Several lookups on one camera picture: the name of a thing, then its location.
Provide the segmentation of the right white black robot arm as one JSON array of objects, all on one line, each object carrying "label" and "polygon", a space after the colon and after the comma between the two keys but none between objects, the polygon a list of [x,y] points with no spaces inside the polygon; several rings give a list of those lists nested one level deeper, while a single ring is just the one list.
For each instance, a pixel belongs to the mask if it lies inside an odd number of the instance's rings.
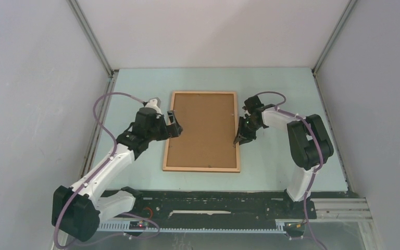
[{"label": "right white black robot arm", "polygon": [[285,190],[288,199],[282,203],[282,211],[295,218],[303,211],[302,201],[310,197],[316,173],[334,154],[322,118],[317,114],[302,117],[281,109],[278,104],[265,105],[258,95],[246,99],[243,109],[245,114],[238,120],[235,145],[255,140],[260,128],[276,128],[288,135],[296,167]]}]

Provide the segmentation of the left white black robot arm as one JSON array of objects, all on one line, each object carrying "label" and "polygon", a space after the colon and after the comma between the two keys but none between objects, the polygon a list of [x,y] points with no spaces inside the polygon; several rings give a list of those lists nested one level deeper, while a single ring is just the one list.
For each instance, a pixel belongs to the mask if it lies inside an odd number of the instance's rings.
[{"label": "left white black robot arm", "polygon": [[166,116],[157,107],[142,107],[135,121],[114,139],[113,148],[89,173],[70,187],[60,186],[53,194],[52,225],[54,236],[63,231],[85,242],[100,223],[122,213],[137,217],[144,203],[133,192],[120,190],[104,197],[111,181],[148,149],[152,141],[179,137],[183,131],[172,110]]}]

